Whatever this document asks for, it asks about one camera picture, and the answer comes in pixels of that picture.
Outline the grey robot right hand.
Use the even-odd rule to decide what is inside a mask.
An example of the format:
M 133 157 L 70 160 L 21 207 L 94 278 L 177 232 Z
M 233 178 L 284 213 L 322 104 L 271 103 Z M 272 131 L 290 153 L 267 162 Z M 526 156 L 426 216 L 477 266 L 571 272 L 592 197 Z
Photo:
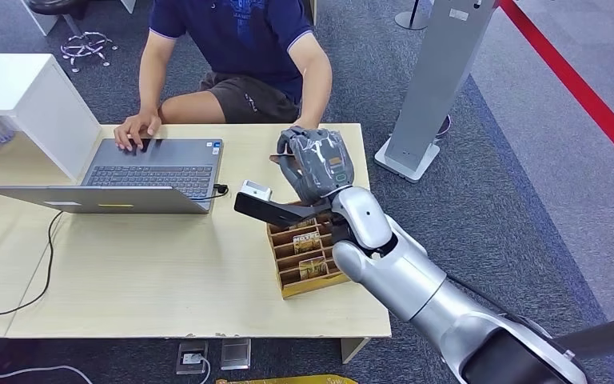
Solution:
M 351 187 L 355 172 L 341 134 L 293 126 L 277 140 L 276 163 L 303 203 L 312 204 Z

